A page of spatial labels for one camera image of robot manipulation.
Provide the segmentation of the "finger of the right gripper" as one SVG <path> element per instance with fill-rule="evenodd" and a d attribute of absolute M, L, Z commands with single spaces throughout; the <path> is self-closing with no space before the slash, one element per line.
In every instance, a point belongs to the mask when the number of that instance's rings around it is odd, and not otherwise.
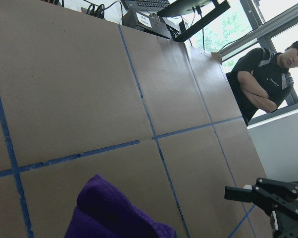
<path fill-rule="evenodd" d="M 294 202 L 294 213 L 285 206 L 272 205 L 270 225 L 273 238 L 298 238 L 298 201 Z"/>
<path fill-rule="evenodd" d="M 225 187 L 224 198 L 253 203 L 268 216 L 273 211 L 280 211 L 288 216 L 298 216 L 298 182 L 257 178 L 254 185 L 244 188 Z"/>

